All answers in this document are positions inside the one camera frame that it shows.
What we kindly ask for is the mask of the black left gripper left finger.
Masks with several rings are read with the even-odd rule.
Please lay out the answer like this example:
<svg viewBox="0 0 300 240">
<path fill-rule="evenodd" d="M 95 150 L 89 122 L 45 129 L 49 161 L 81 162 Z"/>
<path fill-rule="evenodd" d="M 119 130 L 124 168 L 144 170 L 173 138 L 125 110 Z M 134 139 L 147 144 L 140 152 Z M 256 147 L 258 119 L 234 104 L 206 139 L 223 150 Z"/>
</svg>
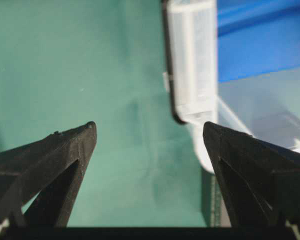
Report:
<svg viewBox="0 0 300 240">
<path fill-rule="evenodd" d="M 96 144 L 90 121 L 0 152 L 0 223 L 65 227 Z"/>
</svg>

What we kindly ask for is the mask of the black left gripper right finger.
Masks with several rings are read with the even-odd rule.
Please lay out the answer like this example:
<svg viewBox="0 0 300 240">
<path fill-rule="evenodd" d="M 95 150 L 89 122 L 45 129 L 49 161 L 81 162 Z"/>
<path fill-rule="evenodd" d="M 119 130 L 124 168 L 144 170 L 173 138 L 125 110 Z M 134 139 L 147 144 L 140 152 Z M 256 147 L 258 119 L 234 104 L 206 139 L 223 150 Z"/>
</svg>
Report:
<svg viewBox="0 0 300 240">
<path fill-rule="evenodd" d="M 233 227 L 300 232 L 300 153 L 206 122 L 203 142 Z"/>
</svg>

